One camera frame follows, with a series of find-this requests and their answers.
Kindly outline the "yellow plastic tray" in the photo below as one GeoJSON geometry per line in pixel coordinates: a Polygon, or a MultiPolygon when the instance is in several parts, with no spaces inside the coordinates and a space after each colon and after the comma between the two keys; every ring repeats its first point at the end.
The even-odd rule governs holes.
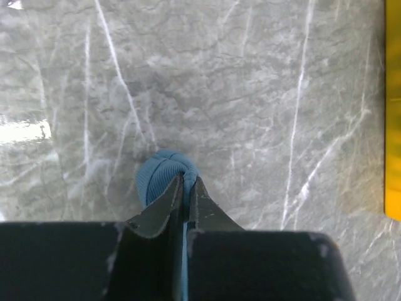
{"type": "Polygon", "coordinates": [[[385,1],[384,208],[400,221],[400,0],[385,1]]]}

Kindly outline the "teal blue tank top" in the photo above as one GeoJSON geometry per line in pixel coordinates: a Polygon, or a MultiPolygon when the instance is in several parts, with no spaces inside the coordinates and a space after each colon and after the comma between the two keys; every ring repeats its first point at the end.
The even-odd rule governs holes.
{"type": "Polygon", "coordinates": [[[175,150],[160,149],[149,157],[136,173],[137,192],[143,209],[161,197],[177,175],[184,179],[184,213],[189,213],[190,191],[200,176],[197,166],[175,150]]]}

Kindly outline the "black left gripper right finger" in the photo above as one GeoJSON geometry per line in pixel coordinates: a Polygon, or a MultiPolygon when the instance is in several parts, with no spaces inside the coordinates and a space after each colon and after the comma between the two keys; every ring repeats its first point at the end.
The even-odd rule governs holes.
{"type": "Polygon", "coordinates": [[[211,199],[200,177],[190,191],[187,226],[189,230],[244,231],[211,199]]]}

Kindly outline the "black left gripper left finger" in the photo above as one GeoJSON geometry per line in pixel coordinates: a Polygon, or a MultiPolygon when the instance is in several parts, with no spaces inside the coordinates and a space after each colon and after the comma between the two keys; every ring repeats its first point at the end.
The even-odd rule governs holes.
{"type": "Polygon", "coordinates": [[[141,213],[129,219],[126,226],[137,236],[145,239],[159,237],[169,228],[169,223],[182,222],[184,180],[182,174],[175,176],[165,191],[141,213]]]}

